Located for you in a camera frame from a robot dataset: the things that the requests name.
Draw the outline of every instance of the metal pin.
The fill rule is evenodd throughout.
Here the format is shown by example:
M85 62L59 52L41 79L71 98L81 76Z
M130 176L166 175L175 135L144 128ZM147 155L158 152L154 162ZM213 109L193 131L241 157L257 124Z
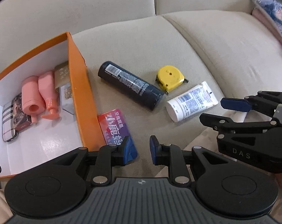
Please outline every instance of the metal pin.
M186 176L178 176L174 180L176 183L179 183L179 184L186 184L190 181L190 179L187 178Z
M92 180L97 184L104 184L105 182L108 181L108 178L105 176L96 176Z

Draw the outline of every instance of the red and purple package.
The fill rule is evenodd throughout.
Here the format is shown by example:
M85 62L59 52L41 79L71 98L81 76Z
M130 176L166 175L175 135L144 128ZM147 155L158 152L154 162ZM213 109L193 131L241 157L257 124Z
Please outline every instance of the red and purple package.
M97 116L107 145L120 145L125 136L130 136L124 117L119 109ZM137 157L136 148L130 150L129 161Z

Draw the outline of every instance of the yellow tape measure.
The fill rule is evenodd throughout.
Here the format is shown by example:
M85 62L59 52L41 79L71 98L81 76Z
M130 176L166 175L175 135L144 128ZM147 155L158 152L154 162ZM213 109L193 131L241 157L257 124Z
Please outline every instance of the yellow tape measure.
M164 66L158 70L155 81L167 94L183 82L189 82L174 66Z

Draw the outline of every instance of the sofa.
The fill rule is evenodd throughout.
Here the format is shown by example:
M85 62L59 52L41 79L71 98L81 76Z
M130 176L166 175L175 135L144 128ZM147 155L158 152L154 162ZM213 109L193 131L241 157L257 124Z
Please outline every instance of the sofa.
M181 149L205 127L199 115L175 123L165 102L206 81L217 99L243 98L259 90L282 91L282 47L250 15L250 0L2 0L0 72L44 41L69 31L88 67L98 113L119 108L139 157L116 176L151 177L149 137ZM113 61L155 83L159 68L177 67L188 83L150 111L97 76ZM218 104L208 111L222 115Z

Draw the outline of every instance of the ribbed gray surface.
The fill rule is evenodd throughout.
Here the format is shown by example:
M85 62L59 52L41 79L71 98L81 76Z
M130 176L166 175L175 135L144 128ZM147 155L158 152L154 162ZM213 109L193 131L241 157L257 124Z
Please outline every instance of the ribbed gray surface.
M253 220L219 217L204 207L186 188L172 186L168 179L117 178L108 187L95 188L79 208L64 216L33 220L14 216L9 224L273 224L269 216Z

